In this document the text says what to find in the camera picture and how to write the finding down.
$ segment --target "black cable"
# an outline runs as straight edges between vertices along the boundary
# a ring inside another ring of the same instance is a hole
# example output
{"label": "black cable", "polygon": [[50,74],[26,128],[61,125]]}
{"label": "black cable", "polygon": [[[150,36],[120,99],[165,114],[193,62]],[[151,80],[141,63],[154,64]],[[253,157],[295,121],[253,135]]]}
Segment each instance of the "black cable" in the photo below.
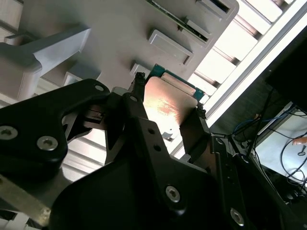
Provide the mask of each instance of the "black cable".
{"label": "black cable", "polygon": [[270,102],[270,100],[271,100],[273,91],[274,91],[274,89],[272,89],[272,90],[269,92],[269,95],[268,95],[268,97],[267,97],[267,100],[265,101],[264,107],[263,107],[263,109],[262,109],[262,111],[261,111],[261,113],[260,113],[260,119],[259,119],[259,121],[258,121],[257,128],[256,128],[256,131],[255,131],[255,137],[254,137],[254,139],[252,140],[252,143],[251,143],[251,145],[249,146],[248,151],[247,151],[247,153],[246,153],[246,157],[247,157],[247,158],[249,158],[250,153],[251,153],[251,150],[252,150],[253,146],[254,146],[255,143],[256,143],[256,139],[257,139],[258,133],[259,133],[260,128],[261,128],[261,123],[262,123],[262,121],[263,121],[263,117],[264,117],[265,111],[267,110],[267,107],[268,107],[269,102]]}
{"label": "black cable", "polygon": [[302,118],[307,118],[307,115],[305,114],[305,115],[298,115],[298,114],[293,114],[293,113],[288,113],[288,114],[291,114],[291,115],[293,115],[293,116],[299,116],[299,117],[302,117]]}
{"label": "black cable", "polygon": [[[302,138],[302,137],[305,136],[306,134],[307,134],[307,132],[304,133],[304,134],[302,134],[302,135],[300,135],[300,136],[297,136],[295,139],[297,139],[297,138]],[[294,175],[296,172],[298,172],[298,171],[303,167],[303,165],[307,162],[307,157],[306,157],[306,158],[304,159],[304,161],[302,162],[302,164],[301,164],[296,170],[294,170],[292,173],[289,173],[289,172],[286,170],[286,168],[284,167],[284,164],[283,164],[283,152],[284,152],[284,150],[286,149],[286,147],[287,147],[291,142],[292,142],[292,140],[288,141],[288,142],[285,144],[285,146],[283,147],[282,152],[280,153],[280,163],[281,163],[281,165],[282,165],[283,170],[288,174],[287,178],[293,177],[293,175]]]}
{"label": "black cable", "polygon": [[272,130],[272,131],[274,131],[275,133],[278,133],[278,134],[284,136],[285,138],[292,139],[292,140],[293,140],[293,139],[296,139],[296,138],[288,137],[288,136],[286,136],[285,134],[282,134],[282,133],[280,133],[280,132],[278,132],[278,131],[276,131],[276,130],[274,130],[274,129],[272,129],[272,128],[267,128],[267,129]]}
{"label": "black cable", "polygon": [[273,187],[273,189],[278,193],[277,189],[275,188],[275,186],[273,185],[272,181],[269,179],[269,177],[267,176],[265,170],[263,169],[263,166],[262,166],[262,164],[261,164],[261,162],[260,162],[259,155],[258,155],[258,153],[256,152],[255,144],[256,144],[256,142],[255,142],[254,145],[253,145],[253,149],[254,149],[254,151],[255,151],[255,156],[256,156],[256,159],[257,159],[257,161],[258,161],[258,163],[259,163],[259,167],[260,167],[260,169],[261,169],[261,171],[262,171],[264,177],[265,177],[265,178],[267,179],[267,181],[269,182],[269,184],[270,184],[270,185]]}

